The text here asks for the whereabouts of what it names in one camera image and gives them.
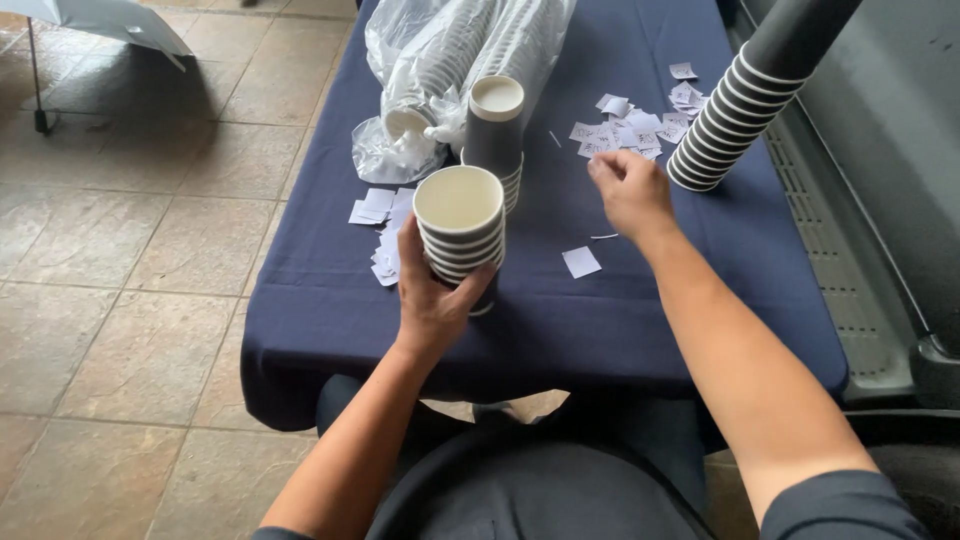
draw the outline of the umbrella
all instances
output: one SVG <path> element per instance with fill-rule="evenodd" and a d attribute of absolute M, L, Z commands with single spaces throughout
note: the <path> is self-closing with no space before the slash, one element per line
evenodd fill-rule
<path fill-rule="evenodd" d="M 180 71 L 186 71 L 176 56 L 192 55 L 190 48 L 167 23 L 149 8 L 132 0 L 0 0 L 0 12 L 14 12 L 27 16 L 30 33 L 30 54 L 34 65 L 36 88 L 35 127 L 47 133 L 46 114 L 40 105 L 40 85 L 36 74 L 34 24 L 37 18 L 47 22 L 82 30 L 97 36 L 112 37 L 134 45 L 162 52 Z"/>

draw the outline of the table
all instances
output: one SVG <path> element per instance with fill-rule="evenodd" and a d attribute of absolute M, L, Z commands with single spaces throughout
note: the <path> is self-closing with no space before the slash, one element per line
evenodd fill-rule
<path fill-rule="evenodd" d="M 370 270 L 377 232 L 347 223 L 370 187 L 353 168 L 350 132 L 379 113 L 363 39 L 374 6 L 361 7 L 247 313 L 247 408 L 277 430 L 312 427 L 328 375 L 368 374 L 396 336 L 396 291 Z M 576 121 L 602 120 L 594 105 L 604 93 L 672 111 L 670 63 L 692 62 L 694 86 L 709 93 L 731 60 L 713 0 L 579 3 L 526 130 L 496 309 L 471 321 L 424 395 L 484 402 L 625 384 L 693 391 L 649 265 L 623 238 L 589 239 L 612 230 L 567 136 Z M 661 166 L 674 148 L 663 143 Z M 847 362 L 763 143 L 710 193 L 671 190 L 684 232 L 720 277 L 828 391 L 842 390 Z M 561 252 L 584 245 L 603 270 L 573 280 Z"/>

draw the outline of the fingers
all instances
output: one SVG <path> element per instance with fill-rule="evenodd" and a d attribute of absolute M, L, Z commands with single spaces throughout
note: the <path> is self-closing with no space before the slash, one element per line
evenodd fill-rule
<path fill-rule="evenodd" d="M 603 154 L 593 155 L 593 159 L 587 162 L 587 172 L 589 172 L 590 177 L 593 178 L 593 183 L 597 185 L 600 194 L 605 197 L 611 190 L 615 189 L 621 181 L 620 177 L 611 169 Z"/>
<path fill-rule="evenodd" d="M 407 214 L 399 232 L 396 233 L 396 248 L 400 252 L 400 274 L 409 273 L 415 277 L 430 277 L 430 268 L 423 260 L 423 240 L 413 212 Z"/>
<path fill-rule="evenodd" d="M 470 309 L 480 300 L 483 291 L 487 290 L 487 285 L 490 284 L 494 274 L 496 274 L 496 265 L 487 262 L 470 272 L 470 275 L 464 278 L 460 285 L 450 293 L 450 298 L 458 307 Z"/>

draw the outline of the person's right hand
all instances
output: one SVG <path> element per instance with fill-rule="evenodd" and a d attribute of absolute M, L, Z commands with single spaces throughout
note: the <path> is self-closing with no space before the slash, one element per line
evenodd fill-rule
<path fill-rule="evenodd" d="M 599 152 L 587 163 L 587 171 L 613 228 L 640 250 L 658 235 L 678 229 L 670 182 L 655 162 L 629 150 Z"/>

